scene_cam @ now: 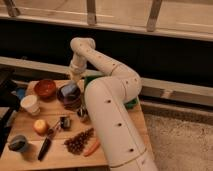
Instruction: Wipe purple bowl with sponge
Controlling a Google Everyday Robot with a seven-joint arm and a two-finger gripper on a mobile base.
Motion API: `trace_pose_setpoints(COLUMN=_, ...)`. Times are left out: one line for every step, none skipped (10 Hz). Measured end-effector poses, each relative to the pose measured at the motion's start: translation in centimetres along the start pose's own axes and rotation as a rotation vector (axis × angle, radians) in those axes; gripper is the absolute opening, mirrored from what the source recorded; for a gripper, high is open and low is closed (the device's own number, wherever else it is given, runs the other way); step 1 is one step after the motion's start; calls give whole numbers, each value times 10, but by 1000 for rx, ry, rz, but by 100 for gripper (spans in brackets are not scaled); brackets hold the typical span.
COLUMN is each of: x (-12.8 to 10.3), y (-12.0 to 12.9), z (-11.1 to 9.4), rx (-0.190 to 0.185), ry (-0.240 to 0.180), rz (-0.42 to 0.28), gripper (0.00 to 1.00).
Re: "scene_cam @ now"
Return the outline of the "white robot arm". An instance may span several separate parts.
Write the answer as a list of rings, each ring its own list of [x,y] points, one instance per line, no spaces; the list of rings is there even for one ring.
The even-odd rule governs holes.
[[[142,81],[127,65],[95,50],[92,38],[70,42],[72,73],[83,73],[92,64],[103,76],[91,81],[85,104],[111,171],[158,171],[125,104],[136,98]]]

